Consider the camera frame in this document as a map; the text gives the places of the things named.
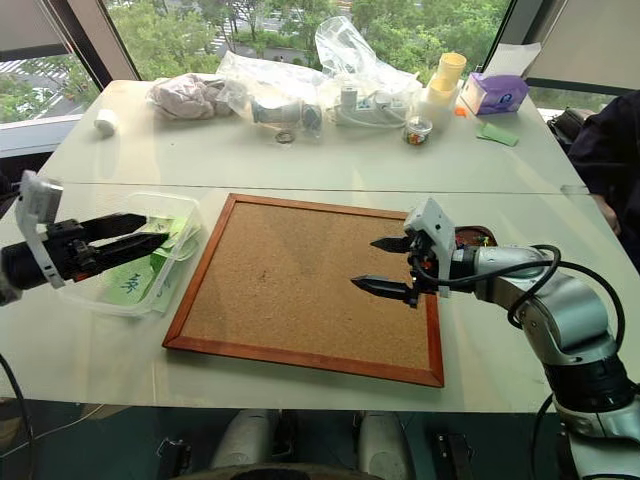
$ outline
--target window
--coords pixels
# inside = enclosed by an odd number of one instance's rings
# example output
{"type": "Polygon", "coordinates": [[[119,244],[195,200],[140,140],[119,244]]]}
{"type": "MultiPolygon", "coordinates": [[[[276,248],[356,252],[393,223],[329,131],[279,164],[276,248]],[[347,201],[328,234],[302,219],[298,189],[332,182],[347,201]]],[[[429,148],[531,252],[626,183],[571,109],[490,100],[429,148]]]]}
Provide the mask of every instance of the window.
{"type": "Polygon", "coordinates": [[[481,65],[509,0],[102,0],[144,80],[214,72],[227,50],[321,68],[315,31],[346,15],[378,57],[428,81],[440,55],[481,65]]]}
{"type": "Polygon", "coordinates": [[[0,123],[82,113],[97,95],[72,54],[0,63],[0,123]]]}
{"type": "Polygon", "coordinates": [[[593,110],[596,113],[608,105],[611,100],[616,98],[613,95],[542,87],[531,87],[529,90],[529,96],[538,108],[562,111],[567,107],[573,107],[593,110]]]}

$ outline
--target tissue box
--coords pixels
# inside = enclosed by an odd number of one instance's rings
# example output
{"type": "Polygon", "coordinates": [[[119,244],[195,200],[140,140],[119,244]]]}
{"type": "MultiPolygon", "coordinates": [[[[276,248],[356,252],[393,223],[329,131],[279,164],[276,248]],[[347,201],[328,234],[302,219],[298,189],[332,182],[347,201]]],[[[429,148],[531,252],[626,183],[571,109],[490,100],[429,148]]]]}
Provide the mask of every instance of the tissue box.
{"type": "Polygon", "coordinates": [[[472,73],[460,95],[476,115],[515,112],[529,92],[529,86],[517,75],[484,78],[472,73]]]}

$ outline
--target white table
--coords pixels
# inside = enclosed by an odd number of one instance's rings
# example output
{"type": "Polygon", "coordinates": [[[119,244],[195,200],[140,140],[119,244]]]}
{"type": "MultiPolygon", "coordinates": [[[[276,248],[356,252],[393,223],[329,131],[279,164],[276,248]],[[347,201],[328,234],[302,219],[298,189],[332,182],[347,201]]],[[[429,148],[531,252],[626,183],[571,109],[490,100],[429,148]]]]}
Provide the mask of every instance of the white table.
{"type": "MultiPolygon", "coordinates": [[[[59,218],[83,220],[113,213],[120,210],[124,196],[139,190],[126,185],[67,185],[59,218]]],[[[187,187],[142,190],[196,198],[208,231],[231,191],[187,187]]],[[[425,198],[418,193],[260,193],[392,210],[408,210],[425,198]]],[[[563,258],[606,277],[632,317],[621,357],[630,377],[640,378],[640,350],[635,348],[640,323],[632,315],[640,309],[640,277],[589,197],[433,196],[458,224],[485,225],[501,244],[557,245],[563,258]]],[[[3,244],[21,240],[12,214],[0,223],[3,244]]],[[[384,272],[368,272],[363,266],[363,273],[384,272]]],[[[185,288],[186,279],[178,297],[185,288]]],[[[136,320],[70,308],[52,289],[40,287],[0,310],[0,351],[11,362],[25,395],[46,400],[190,407],[532,412],[548,393],[542,367],[522,332],[509,326],[500,308],[471,295],[456,293],[440,301],[443,389],[167,351],[161,343],[178,300],[174,299],[161,318],[136,320]]],[[[6,379],[1,382],[0,395],[10,395],[6,379]]]]}
{"type": "Polygon", "coordinates": [[[311,190],[553,193],[584,184],[530,99],[516,114],[486,120],[517,134],[513,148],[479,140],[480,120],[454,117],[416,148],[399,130],[336,128],[319,143],[288,146],[274,131],[239,118],[172,122],[145,102],[147,82],[112,82],[52,155],[43,173],[69,183],[180,185],[311,190]],[[119,132],[101,139],[100,108],[119,132]]]}

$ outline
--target dark jacket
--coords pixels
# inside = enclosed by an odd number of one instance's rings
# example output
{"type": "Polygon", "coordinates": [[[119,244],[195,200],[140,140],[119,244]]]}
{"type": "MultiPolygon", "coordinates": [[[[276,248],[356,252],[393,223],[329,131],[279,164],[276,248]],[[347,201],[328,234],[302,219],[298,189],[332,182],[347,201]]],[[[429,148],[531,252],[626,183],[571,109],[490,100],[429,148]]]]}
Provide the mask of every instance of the dark jacket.
{"type": "Polygon", "coordinates": [[[569,158],[589,191],[603,195],[616,212],[620,242],[639,268],[640,91],[616,98],[589,117],[569,158]]]}

